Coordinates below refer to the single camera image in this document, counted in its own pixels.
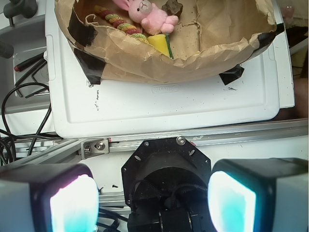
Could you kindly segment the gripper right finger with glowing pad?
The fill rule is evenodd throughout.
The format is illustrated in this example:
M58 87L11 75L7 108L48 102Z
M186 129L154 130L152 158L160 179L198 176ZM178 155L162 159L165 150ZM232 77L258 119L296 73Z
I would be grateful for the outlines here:
M307 232L309 163L299 158L221 159L208 183L218 232Z

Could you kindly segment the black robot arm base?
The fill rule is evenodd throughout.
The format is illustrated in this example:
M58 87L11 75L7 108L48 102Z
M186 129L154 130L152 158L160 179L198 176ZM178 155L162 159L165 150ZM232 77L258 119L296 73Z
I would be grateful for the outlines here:
M122 167L130 232L212 232L211 160L184 139L145 140Z

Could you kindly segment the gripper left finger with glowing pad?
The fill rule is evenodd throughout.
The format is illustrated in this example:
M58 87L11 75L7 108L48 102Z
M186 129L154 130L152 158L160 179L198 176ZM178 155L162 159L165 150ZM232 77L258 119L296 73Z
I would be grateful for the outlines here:
M98 187L84 164L9 164L0 169L2 232L93 232Z

